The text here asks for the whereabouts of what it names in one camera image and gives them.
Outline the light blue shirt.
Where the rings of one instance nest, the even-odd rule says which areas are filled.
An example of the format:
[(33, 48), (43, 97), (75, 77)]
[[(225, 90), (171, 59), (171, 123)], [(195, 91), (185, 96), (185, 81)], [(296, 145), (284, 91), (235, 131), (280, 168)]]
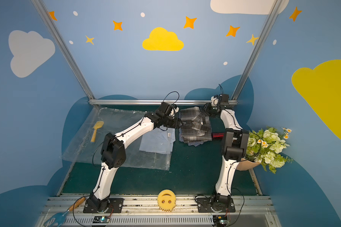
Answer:
[(175, 141), (175, 129), (170, 128), (163, 131), (156, 128), (142, 136), (139, 150), (150, 153), (171, 154)]

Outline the grey plaid shirt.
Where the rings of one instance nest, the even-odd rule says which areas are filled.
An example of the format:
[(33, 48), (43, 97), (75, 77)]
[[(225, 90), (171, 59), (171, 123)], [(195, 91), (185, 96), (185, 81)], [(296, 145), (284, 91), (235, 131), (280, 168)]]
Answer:
[(183, 126), (179, 128), (180, 142), (212, 141), (209, 116), (205, 115), (199, 107), (180, 110), (179, 118), (183, 122)]

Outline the clear plastic vacuum bag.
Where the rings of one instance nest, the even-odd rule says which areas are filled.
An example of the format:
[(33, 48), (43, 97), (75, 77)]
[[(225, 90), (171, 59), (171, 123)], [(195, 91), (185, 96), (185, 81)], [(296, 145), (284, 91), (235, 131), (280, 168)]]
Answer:
[[(71, 139), (62, 154), (62, 159), (100, 166), (105, 152), (102, 146), (105, 136), (124, 141), (126, 136), (143, 129), (145, 113), (135, 110), (95, 108)], [(168, 171), (171, 164), (175, 129), (155, 127), (138, 138), (124, 142), (126, 159), (123, 167), (147, 168)]]

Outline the blue checkered shirt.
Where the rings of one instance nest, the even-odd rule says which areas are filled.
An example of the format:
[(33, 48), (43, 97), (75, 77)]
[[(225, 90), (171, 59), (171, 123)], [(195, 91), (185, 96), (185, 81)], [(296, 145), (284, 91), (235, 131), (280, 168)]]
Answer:
[(189, 146), (199, 146), (205, 143), (205, 141), (187, 141), (185, 142), (186, 144), (188, 144)]

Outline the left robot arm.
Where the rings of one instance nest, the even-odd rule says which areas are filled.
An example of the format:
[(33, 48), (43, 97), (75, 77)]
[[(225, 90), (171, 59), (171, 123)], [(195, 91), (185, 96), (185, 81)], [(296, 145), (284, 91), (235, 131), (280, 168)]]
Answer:
[(126, 160), (126, 148), (144, 134), (160, 128), (178, 129), (182, 121), (176, 117), (179, 108), (175, 103), (162, 102), (154, 112), (146, 112), (134, 125), (108, 133), (101, 148), (101, 168), (95, 188), (85, 202), (84, 213), (106, 213), (110, 208), (110, 190), (116, 172)]

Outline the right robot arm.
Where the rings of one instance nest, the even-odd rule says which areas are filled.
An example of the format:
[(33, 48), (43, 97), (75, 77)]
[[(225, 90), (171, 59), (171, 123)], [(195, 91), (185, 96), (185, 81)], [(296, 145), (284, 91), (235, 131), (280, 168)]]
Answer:
[(235, 111), (229, 104), (229, 95), (219, 94), (211, 97), (211, 102), (204, 106), (204, 110), (210, 116), (220, 116), (225, 127), (221, 142), (222, 167), (215, 192), (210, 199), (210, 209), (214, 212), (234, 212), (231, 187), (236, 168), (245, 157), (249, 133), (238, 123)]

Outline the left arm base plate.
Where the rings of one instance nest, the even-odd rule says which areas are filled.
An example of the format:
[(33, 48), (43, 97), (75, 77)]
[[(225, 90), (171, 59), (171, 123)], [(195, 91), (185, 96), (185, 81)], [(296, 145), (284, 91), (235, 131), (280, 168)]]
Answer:
[(102, 201), (88, 198), (85, 202), (83, 213), (121, 213), (123, 208), (123, 198), (106, 198)]

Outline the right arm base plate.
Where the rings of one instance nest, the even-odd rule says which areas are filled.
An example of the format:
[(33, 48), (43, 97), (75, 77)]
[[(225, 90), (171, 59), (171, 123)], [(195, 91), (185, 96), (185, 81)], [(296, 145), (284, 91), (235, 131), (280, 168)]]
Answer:
[(231, 197), (211, 199), (206, 197), (195, 198), (199, 213), (234, 213), (235, 205)]

